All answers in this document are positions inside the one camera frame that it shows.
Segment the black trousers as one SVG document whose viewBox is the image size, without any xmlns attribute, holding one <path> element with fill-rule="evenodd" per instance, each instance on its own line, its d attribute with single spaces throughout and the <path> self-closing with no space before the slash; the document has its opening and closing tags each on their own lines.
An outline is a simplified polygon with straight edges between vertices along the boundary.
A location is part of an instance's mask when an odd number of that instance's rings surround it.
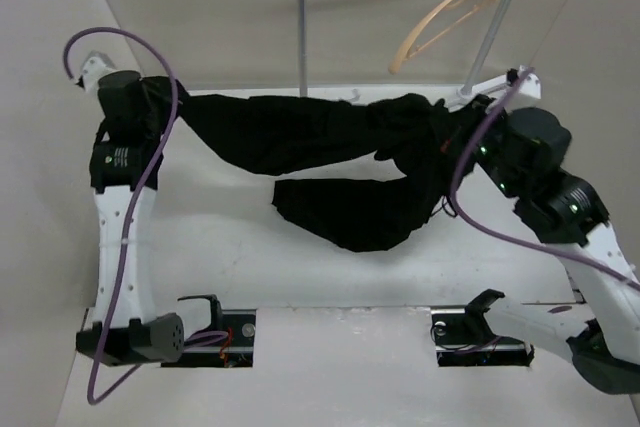
<svg viewBox="0 0 640 427">
<path fill-rule="evenodd" d="M 427 224 L 450 191 L 462 149 L 484 114 L 409 93 L 367 105 L 295 96 L 192 96 L 177 116 L 219 158 L 276 182 L 286 221 L 343 249 L 390 250 Z M 399 179 L 294 179 L 292 173 L 373 155 Z"/>
</svg>

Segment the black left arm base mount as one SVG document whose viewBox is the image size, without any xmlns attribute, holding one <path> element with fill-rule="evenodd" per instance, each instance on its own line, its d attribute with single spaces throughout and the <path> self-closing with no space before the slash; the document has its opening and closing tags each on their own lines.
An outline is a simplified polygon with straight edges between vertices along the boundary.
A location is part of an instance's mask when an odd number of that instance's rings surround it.
<svg viewBox="0 0 640 427">
<path fill-rule="evenodd" d="M 177 362 L 162 368 L 251 368 L 257 330 L 256 310 L 223 310 L 220 330 L 229 336 L 218 342 L 199 339 Z"/>
</svg>

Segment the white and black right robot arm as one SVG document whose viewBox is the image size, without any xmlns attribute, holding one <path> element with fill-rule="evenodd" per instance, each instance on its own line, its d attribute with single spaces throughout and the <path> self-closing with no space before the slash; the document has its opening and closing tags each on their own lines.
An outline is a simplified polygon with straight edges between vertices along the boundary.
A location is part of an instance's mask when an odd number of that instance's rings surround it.
<svg viewBox="0 0 640 427">
<path fill-rule="evenodd" d="M 477 163 L 536 237 L 530 249 L 549 253 L 590 307 L 575 321 L 488 289 L 466 307 L 491 334 L 531 343 L 571 363 L 609 395 L 639 391 L 639 281 L 626 261 L 609 213 L 594 187 L 561 164 L 570 132 L 550 112 L 495 109 L 470 140 Z"/>
</svg>

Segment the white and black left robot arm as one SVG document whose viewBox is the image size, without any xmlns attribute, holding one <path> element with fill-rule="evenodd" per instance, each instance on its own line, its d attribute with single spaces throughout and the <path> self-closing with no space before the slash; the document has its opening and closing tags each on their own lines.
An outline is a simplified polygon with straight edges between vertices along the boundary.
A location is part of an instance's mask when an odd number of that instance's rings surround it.
<svg viewBox="0 0 640 427">
<path fill-rule="evenodd" d="M 149 268 L 165 102 L 131 70 L 101 77 L 97 98 L 104 119 L 89 174 L 99 217 L 98 292 L 76 349 L 107 366 L 175 363 L 193 340 L 178 313 L 157 313 Z"/>
</svg>

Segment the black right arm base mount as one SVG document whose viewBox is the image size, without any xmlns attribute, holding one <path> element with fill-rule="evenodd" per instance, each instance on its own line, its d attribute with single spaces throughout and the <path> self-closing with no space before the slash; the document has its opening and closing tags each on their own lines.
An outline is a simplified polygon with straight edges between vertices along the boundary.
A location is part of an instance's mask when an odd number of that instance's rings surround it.
<svg viewBox="0 0 640 427">
<path fill-rule="evenodd" d="M 430 311 L 431 340 L 439 367 L 529 367 L 534 347 L 511 337 L 488 333 L 461 306 Z"/>
</svg>

